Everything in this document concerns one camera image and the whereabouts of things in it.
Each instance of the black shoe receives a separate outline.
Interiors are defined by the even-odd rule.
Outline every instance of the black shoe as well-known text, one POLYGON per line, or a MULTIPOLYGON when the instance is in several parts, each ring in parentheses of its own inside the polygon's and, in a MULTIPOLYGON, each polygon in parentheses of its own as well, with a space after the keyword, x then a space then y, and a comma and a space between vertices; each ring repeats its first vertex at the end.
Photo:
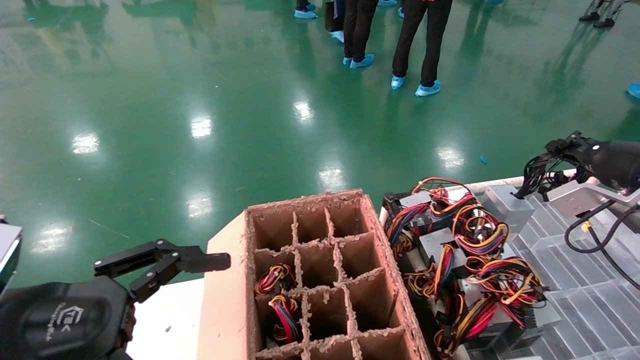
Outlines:
POLYGON ((613 28, 613 26, 616 23, 613 21, 612 18, 607 18, 604 19, 604 21, 598 21, 595 24, 593 24, 594 28, 613 28))
POLYGON ((585 15, 580 17, 578 20, 580 21, 598 21, 600 20, 600 14, 596 12, 592 12, 589 15, 585 15))

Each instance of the green epoxy floor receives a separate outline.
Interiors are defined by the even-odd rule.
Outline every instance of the green epoxy floor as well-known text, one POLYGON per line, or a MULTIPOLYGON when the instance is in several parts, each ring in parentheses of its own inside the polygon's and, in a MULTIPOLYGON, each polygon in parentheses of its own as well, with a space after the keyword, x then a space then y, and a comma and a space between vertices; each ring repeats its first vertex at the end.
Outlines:
POLYGON ((416 99, 424 27, 404 88, 389 87, 396 9, 376 12, 374 65, 348 70, 291 1, 51 3, 67 7, 0 4, 0 213, 25 239, 14 286, 87 280, 96 259, 160 237, 204 246, 250 204, 517 176, 576 129, 640 140, 624 93, 640 82, 633 4, 599 31, 576 21, 589 0, 455 0, 443 91, 416 99))

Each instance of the blue shoe cover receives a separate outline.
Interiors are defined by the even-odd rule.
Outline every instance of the blue shoe cover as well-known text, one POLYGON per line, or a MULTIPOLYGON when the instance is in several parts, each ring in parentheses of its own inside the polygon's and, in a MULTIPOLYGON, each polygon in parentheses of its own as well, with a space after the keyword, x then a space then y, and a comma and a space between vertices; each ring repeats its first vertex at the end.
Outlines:
POLYGON ((640 99, 640 84, 629 85, 629 90, 627 91, 629 91, 631 96, 637 97, 638 99, 640 99))
POLYGON ((352 69, 357 69, 357 68, 359 68, 359 67, 367 67, 367 66, 370 66, 372 63, 373 63, 373 54, 366 54, 366 55, 364 56, 364 59, 363 59, 361 62, 359 62, 359 63, 357 63, 357 62, 355 62, 355 61, 351 60, 351 66, 350 66, 350 67, 351 67, 352 69))
POLYGON ((344 31, 334 31, 331 33, 331 37, 344 44, 344 31))
POLYGON ((404 84, 404 78, 399 78, 399 77, 397 77, 395 75, 394 75, 394 77, 391 78, 391 89, 392 90, 399 89, 403 84, 404 84))
POLYGON ((437 94, 440 92, 442 85, 440 84, 440 80, 436 80, 432 87, 428 88, 422 85, 418 86, 418 89, 415 91, 415 95, 417 97, 429 96, 433 94, 437 94))
POLYGON ((298 19, 317 19, 318 15, 316 15, 316 13, 314 12, 301 12, 300 10, 296 10, 296 12, 293 13, 294 17, 297 17, 298 19))

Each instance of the cardboard compartment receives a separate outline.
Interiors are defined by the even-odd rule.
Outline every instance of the cardboard compartment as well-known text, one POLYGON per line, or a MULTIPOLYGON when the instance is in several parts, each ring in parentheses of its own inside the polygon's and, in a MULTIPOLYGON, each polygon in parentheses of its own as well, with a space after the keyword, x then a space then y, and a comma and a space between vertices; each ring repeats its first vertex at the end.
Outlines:
POLYGON ((308 243, 329 237, 329 226, 324 208, 317 208, 312 211, 296 211, 295 218, 298 224, 299 243, 308 243))
POLYGON ((357 202, 339 204, 328 210, 333 223, 334 238, 363 234, 368 231, 357 202))
POLYGON ((256 249, 280 251, 293 243, 293 211, 252 213, 250 220, 256 249))
POLYGON ((291 271, 296 272, 295 256, 293 251, 279 252, 274 254, 271 251, 256 250, 253 253, 253 261, 255 262, 255 279, 254 286, 260 281, 260 278, 269 271, 269 268, 276 264, 286 264, 291 267, 291 271))
POLYGON ((337 288, 308 296, 310 340, 347 334, 344 290, 337 288))
POLYGON ((400 326, 396 310, 399 293, 391 292, 384 272, 362 277, 349 284, 348 289, 359 331, 400 326))
POLYGON ((362 360, 412 360, 402 328, 367 334, 358 344, 362 360))
POLYGON ((338 281, 338 270, 333 264, 333 245, 300 247, 302 286, 311 289, 316 286, 333 286, 338 281))
MULTIPOLYGON (((262 346, 260 347, 260 350, 265 348, 279 347, 279 345, 275 343, 275 341, 273 341, 272 339, 273 326, 274 324, 276 324, 276 322, 277 323, 279 322, 278 322, 278 315, 275 313, 273 308, 269 305, 269 301, 271 300, 271 298, 272 296, 269 296, 269 295, 258 296, 255 298, 255 307, 258 312, 258 324, 260 325, 260 339, 262 340, 262 346)), ((300 309, 299 310, 300 317, 298 318, 298 323, 300 323, 300 318, 302 314, 302 296, 298 295, 293 297, 292 299, 298 302, 298 307, 300 309)), ((301 337, 304 338, 304 335, 302 335, 303 332, 300 326, 298 326, 298 331, 300 332, 301 337)))
POLYGON ((286 345, 278 349, 259 352, 255 355, 255 360, 301 360, 302 352, 300 345, 286 345))
POLYGON ((311 349, 311 360, 354 360, 351 340, 322 342, 311 349))
POLYGON ((381 267, 374 248, 373 234, 361 237, 358 241, 339 243, 342 254, 342 269, 347 277, 356 277, 381 267))

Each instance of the black wire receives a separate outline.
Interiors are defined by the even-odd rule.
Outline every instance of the black wire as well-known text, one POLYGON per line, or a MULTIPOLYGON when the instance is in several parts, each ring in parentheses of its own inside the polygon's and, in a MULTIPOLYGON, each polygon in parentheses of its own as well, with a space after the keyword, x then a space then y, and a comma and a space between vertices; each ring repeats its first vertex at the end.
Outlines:
MULTIPOLYGON (((591 226, 589 226, 589 234, 591 234, 593 241, 595 241, 597 245, 600 245, 600 239, 598 239, 598 236, 596 235, 595 230, 593 230, 591 226)), ((624 270, 622 270, 622 268, 618 265, 618 263, 613 260, 611 255, 609 255, 609 253, 604 248, 600 250, 600 252, 602 253, 602 255, 604 255, 604 258, 607 259, 607 261, 611 264, 611 266, 613 266, 613 268, 616 269, 616 271, 620 275, 622 275, 622 277, 626 281, 628 281, 636 289, 640 290, 640 284, 635 282, 635 280, 633 280, 631 276, 629 276, 624 270)))
POLYGON ((602 210, 612 206, 613 204, 615 204, 616 202, 613 200, 609 200, 601 205, 599 205, 597 208, 589 211, 588 213, 586 213, 585 215, 583 215, 582 217, 580 217, 580 219, 576 222, 574 222, 573 224, 569 225, 569 228, 567 228, 567 230, 564 232, 564 243, 566 244, 566 246, 569 247, 569 249, 572 249, 575 252, 579 252, 581 254, 591 254, 593 252, 599 251, 601 249, 600 248, 594 248, 594 249, 580 249, 579 247, 576 247, 574 244, 571 243, 571 240, 569 239, 569 234, 571 234, 571 232, 578 226, 580 226, 581 224, 583 224, 584 222, 587 222, 590 218, 592 218, 594 215, 596 215, 597 213, 601 212, 602 210))
POLYGON ((620 224, 622 224, 622 222, 628 218, 631 214, 635 213, 638 209, 640 209, 640 206, 638 205, 634 205, 631 208, 628 208, 623 214, 622 216, 620 216, 614 223, 613 226, 611 226, 611 228, 609 229, 609 232, 607 233, 607 236, 604 238, 604 240, 602 241, 602 243, 597 244, 595 247, 592 247, 591 249, 580 249, 576 246, 574 246, 573 244, 571 244, 570 240, 569 240, 569 233, 572 232, 576 227, 578 227, 579 225, 583 224, 584 222, 587 222, 591 217, 593 217, 594 215, 596 215, 597 213, 601 212, 602 210, 612 206, 613 204, 615 204, 616 202, 613 200, 609 200, 607 202, 605 202, 604 204, 598 206, 597 208, 589 211, 588 213, 586 213, 586 215, 584 215, 583 217, 580 218, 580 220, 574 222, 565 232, 564 232, 564 242, 567 244, 567 246, 569 246, 569 249, 572 249, 573 251, 576 252, 580 252, 581 254, 592 254, 596 251, 600 251, 602 249, 604 249, 605 246, 607 246, 607 244, 609 244, 609 242, 611 241, 611 239, 613 238, 613 234, 616 232, 616 230, 618 230, 618 227, 620 226, 620 224))
POLYGON ((602 253, 602 255, 604 255, 605 259, 607 259, 607 261, 611 264, 611 266, 613 266, 614 269, 616 269, 616 271, 625 279, 627 280, 633 287, 635 287, 636 289, 640 290, 640 284, 638 284, 637 282, 635 282, 631 276, 629 276, 624 270, 622 270, 622 268, 618 265, 617 262, 615 262, 615 260, 613 260, 613 258, 611 257, 611 255, 609 255, 609 253, 605 250, 605 246, 611 241, 611 239, 613 238, 613 234, 616 232, 616 230, 618 230, 618 227, 620 226, 620 224, 622 224, 622 222, 628 218, 631 214, 633 214, 634 212, 636 212, 638 209, 640 209, 640 206, 638 205, 634 205, 631 208, 627 209, 622 216, 619 217, 619 219, 617 219, 615 221, 615 223, 613 223, 613 225, 611 226, 611 228, 609 229, 609 232, 607 233, 607 236, 605 237, 604 241, 601 243, 600 239, 598 238, 595 230, 589 226, 589 234, 591 235, 591 237, 593 238, 593 241, 595 241, 596 246, 591 248, 591 249, 580 249, 576 246, 574 246, 573 244, 571 244, 570 240, 569 240, 569 234, 571 233, 572 230, 574 230, 576 227, 578 227, 580 224, 583 224, 584 222, 588 221, 591 217, 593 217, 594 215, 596 215, 597 213, 603 211, 606 208, 611 207, 613 204, 615 204, 616 202, 613 200, 609 200, 607 202, 605 202, 604 204, 598 206, 597 208, 589 211, 588 213, 586 213, 584 216, 582 216, 580 218, 580 220, 574 222, 564 233, 564 242, 567 244, 567 246, 569 246, 570 249, 576 251, 576 252, 580 252, 581 254, 592 254, 594 252, 600 251, 602 253))

